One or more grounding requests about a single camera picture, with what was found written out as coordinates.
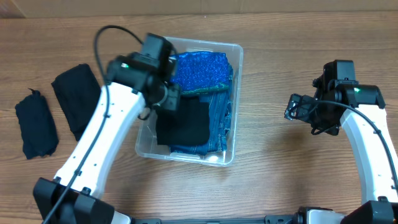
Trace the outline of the square black cloth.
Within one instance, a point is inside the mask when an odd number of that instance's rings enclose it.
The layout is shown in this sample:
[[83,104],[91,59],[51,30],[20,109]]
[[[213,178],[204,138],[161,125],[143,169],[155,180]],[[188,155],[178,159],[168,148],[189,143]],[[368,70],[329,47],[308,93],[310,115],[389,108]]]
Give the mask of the square black cloth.
[[158,145],[196,146],[210,137],[209,103],[199,98],[182,98],[173,113],[157,112]]

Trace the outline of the sparkly blue cloth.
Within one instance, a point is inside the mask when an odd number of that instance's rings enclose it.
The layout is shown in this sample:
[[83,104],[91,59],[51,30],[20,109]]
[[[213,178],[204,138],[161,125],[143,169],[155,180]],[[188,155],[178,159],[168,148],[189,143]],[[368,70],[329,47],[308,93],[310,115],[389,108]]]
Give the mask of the sparkly blue cloth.
[[170,81],[183,95],[201,95],[230,88],[232,68],[224,52],[184,52],[174,55],[177,70]]

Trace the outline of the clear plastic storage bin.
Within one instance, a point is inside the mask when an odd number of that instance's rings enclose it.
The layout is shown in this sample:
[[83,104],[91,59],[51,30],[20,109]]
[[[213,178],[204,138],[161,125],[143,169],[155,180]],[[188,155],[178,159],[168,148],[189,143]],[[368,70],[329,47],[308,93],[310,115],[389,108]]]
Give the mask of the clear plastic storage bin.
[[167,37],[166,39],[174,45],[178,53],[207,51],[226,54],[228,62],[233,68],[230,94],[232,101],[231,131],[226,137],[227,149],[221,152],[209,152],[204,156],[171,152],[168,146],[161,146],[157,143],[155,131],[157,115],[152,113],[148,120],[143,121],[139,127],[135,150],[139,156],[151,159],[227,167],[232,164],[235,157],[235,139],[238,125],[239,97],[244,58],[243,48],[238,44],[211,42],[207,40],[184,39],[178,37]]

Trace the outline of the blue denim jeans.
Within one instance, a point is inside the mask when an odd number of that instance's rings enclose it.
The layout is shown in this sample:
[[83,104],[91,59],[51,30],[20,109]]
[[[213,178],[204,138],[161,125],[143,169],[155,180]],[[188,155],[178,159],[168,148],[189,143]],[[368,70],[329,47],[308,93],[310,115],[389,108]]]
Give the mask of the blue denim jeans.
[[171,152],[198,154],[205,156],[209,152],[220,152],[227,150],[226,138],[231,129],[231,90],[200,95],[201,103],[209,106],[209,129],[210,137],[205,144],[197,146],[171,145]]

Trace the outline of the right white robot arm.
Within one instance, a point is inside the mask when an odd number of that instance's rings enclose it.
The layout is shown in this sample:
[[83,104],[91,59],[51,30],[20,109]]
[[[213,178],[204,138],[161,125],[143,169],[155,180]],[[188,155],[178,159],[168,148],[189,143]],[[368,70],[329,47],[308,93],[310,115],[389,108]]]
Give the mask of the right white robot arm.
[[344,130],[358,168],[361,206],[349,215],[301,207],[292,222],[397,223],[397,154],[380,89],[360,84],[351,60],[326,63],[312,85],[314,96],[290,96],[284,116],[308,123],[314,136]]

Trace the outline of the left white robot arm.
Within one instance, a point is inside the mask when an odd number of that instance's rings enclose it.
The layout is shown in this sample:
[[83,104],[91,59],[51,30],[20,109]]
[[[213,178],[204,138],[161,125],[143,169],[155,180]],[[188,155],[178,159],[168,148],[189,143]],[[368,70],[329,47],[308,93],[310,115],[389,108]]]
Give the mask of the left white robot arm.
[[134,223],[101,198],[119,148],[144,109],[177,111],[180,87],[170,83],[176,53],[167,39],[148,33],[140,52],[118,56],[101,71],[101,95],[75,150],[53,180],[40,178],[34,187],[44,223]]

